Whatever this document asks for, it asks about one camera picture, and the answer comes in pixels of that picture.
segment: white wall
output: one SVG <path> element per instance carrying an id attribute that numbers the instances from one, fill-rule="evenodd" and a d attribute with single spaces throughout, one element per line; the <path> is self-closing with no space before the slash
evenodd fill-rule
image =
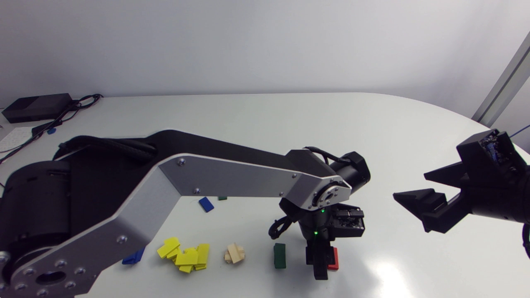
<path id="1" fill-rule="evenodd" d="M 528 0 L 2 0 L 0 104 L 368 91 L 470 117 L 530 29 Z"/>

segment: table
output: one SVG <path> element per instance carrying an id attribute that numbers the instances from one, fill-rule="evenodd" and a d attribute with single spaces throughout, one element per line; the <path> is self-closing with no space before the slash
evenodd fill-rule
<path id="1" fill-rule="evenodd" d="M 371 93 L 186 95 L 104 98 L 0 165 L 0 181 L 32 162 L 48 160 L 77 135 L 146 136 L 176 129 L 278 154 L 317 146 L 335 155 L 357 151 L 372 180 L 350 201 L 365 213 L 361 238 L 337 239 L 340 269 L 316 281 L 305 265 L 305 240 L 292 225 L 279 239 L 267 230 L 283 216 L 276 198 L 217 201 L 204 213 L 197 197 L 182 197 L 142 261 L 105 270 L 86 297 L 521 297 L 530 262 L 522 225 L 469 215 L 447 234 L 425 233 L 393 192 L 452 187 L 423 173 L 459 161 L 455 146 L 484 126 L 411 99 Z M 519 150 L 528 162 L 530 156 Z M 182 247 L 210 243 L 208 269 L 179 272 L 155 250 L 177 236 Z M 226 264 L 232 242 L 246 259 Z M 287 245 L 287 269 L 273 265 L 274 243 Z"/>

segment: green block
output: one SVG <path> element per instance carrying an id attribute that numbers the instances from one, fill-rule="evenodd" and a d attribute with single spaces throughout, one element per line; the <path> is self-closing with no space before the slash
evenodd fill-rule
<path id="1" fill-rule="evenodd" d="M 274 244 L 274 268 L 285 269 L 287 264 L 285 262 L 285 244 L 276 243 Z"/>

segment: paper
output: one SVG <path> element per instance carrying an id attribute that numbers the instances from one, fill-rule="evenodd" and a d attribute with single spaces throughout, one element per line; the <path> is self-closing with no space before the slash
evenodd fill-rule
<path id="1" fill-rule="evenodd" d="M 24 144 L 31 138 L 33 127 L 15 127 L 7 136 L 0 141 L 0 151 L 6 151 Z M 0 153 L 0 158 L 8 155 L 9 152 Z"/>

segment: blue wooden block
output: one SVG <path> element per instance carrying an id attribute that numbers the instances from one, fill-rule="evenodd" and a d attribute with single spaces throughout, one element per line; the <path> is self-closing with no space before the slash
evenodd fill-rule
<path id="1" fill-rule="evenodd" d="M 207 197 L 200 199 L 199 204 L 206 212 L 210 212 L 212 209 L 214 209 L 214 206 L 210 203 L 210 200 L 208 200 Z"/>
<path id="2" fill-rule="evenodd" d="M 127 258 L 123 259 L 121 263 L 124 265 L 132 265 L 132 264 L 136 264 L 140 262 L 140 260 L 142 259 L 142 256 L 144 255 L 144 250 L 145 250 L 145 247 L 133 253 L 132 255 L 128 256 Z"/>

